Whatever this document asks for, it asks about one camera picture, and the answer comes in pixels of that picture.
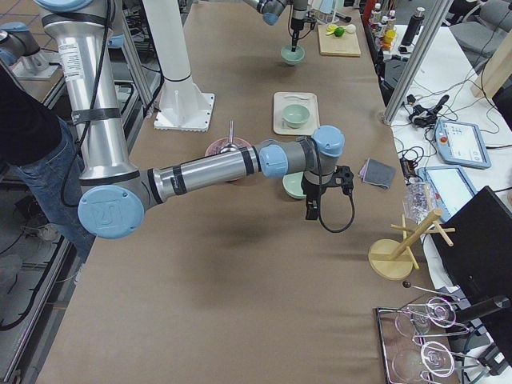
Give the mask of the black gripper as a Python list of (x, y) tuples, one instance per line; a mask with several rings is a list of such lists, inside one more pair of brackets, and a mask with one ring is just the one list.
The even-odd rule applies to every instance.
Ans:
[(348, 166), (336, 166), (333, 173), (319, 176), (305, 171), (301, 180), (302, 192), (306, 196), (306, 220), (317, 220), (321, 215), (321, 197), (328, 188), (339, 187), (354, 205), (354, 174)]
[(293, 7), (290, 12), (290, 36), (292, 37), (291, 51), (296, 52), (298, 48), (298, 40), (300, 32), (304, 29), (305, 24), (310, 24), (313, 29), (316, 24), (316, 17), (306, 8)]

